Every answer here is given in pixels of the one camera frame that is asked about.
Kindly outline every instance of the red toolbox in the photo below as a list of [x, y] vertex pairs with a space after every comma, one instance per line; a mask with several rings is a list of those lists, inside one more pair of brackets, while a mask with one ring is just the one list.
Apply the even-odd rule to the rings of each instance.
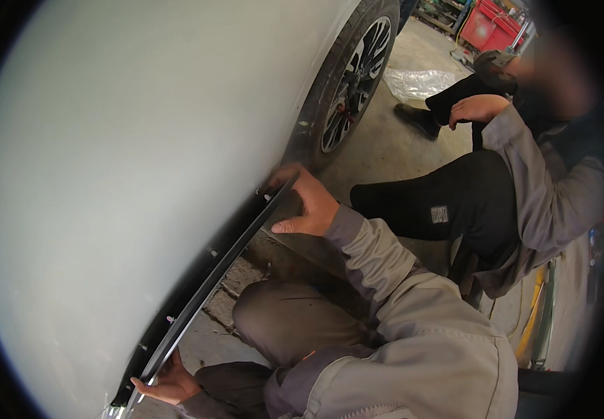
[[489, 0], [478, 0], [460, 31], [460, 37], [476, 49], [504, 50], [510, 46], [521, 25]]

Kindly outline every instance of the car side panel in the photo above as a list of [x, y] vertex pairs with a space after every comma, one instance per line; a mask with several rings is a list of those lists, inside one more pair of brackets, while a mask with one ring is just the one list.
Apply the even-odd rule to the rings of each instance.
[[281, 159], [357, 0], [47, 1], [0, 72], [0, 339], [52, 418], [111, 401]]

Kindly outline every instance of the car wheel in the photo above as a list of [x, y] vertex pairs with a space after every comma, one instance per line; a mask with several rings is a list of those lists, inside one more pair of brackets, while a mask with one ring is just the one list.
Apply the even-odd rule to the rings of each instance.
[[374, 96], [395, 42], [398, 0], [362, 0], [300, 110], [284, 162], [318, 172], [339, 154]]

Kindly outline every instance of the garage floor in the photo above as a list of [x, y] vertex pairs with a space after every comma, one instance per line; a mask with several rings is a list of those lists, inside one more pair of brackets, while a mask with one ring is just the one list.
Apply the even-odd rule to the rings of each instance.
[[[449, 55], [454, 43], [428, 25], [411, 18], [397, 38], [389, 65], [403, 70], [442, 70], [453, 72], [459, 80], [470, 74]], [[471, 151], [469, 124], [456, 131], [442, 128], [435, 142], [426, 140], [414, 128], [395, 118], [392, 108], [398, 100], [381, 82], [365, 116], [336, 161], [320, 176], [331, 194], [341, 203], [349, 203], [349, 190], [358, 183], [383, 182], [423, 176]], [[410, 105], [425, 108], [423, 101]], [[265, 363], [256, 350], [236, 335], [231, 323], [231, 307], [248, 283], [268, 278], [307, 281], [350, 314], [362, 318], [364, 305], [340, 278], [344, 276], [339, 255], [322, 239], [300, 235], [273, 235], [268, 227], [298, 209], [295, 199], [282, 205], [249, 244], [244, 259], [239, 258], [228, 273], [213, 300], [189, 327], [179, 344], [184, 364], [194, 372], [202, 365], [227, 361]], [[449, 265], [447, 242], [403, 239], [430, 270], [445, 275]], [[557, 296], [553, 339], [547, 367], [566, 368], [577, 330], [585, 310], [586, 274], [588, 272], [588, 238], [571, 245], [565, 257], [558, 258]], [[546, 267], [532, 272], [509, 293], [496, 300], [484, 295], [480, 311], [508, 336], [519, 364], [527, 366], [543, 305], [537, 291], [548, 277]], [[176, 418], [176, 410], [162, 402], [145, 398], [133, 418]]]

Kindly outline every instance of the hand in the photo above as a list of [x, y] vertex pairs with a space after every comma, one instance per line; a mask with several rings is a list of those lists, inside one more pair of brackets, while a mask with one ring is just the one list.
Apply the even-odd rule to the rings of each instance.
[[172, 356], [164, 363], [156, 385], [146, 385], [135, 377], [130, 378], [130, 381], [139, 393], [173, 405], [202, 391], [195, 377], [183, 366], [179, 348], [174, 349]]
[[461, 120], [474, 122], [491, 122], [510, 104], [507, 98], [499, 95], [474, 95], [458, 101], [451, 107], [449, 128], [456, 129]]
[[293, 185], [293, 189], [302, 198], [304, 213], [302, 216], [294, 216], [275, 223], [272, 226], [272, 233], [305, 233], [322, 236], [330, 228], [340, 205], [321, 182], [307, 172], [300, 163], [290, 163], [274, 171], [269, 185], [275, 188], [284, 184], [297, 172], [300, 172], [300, 177]]

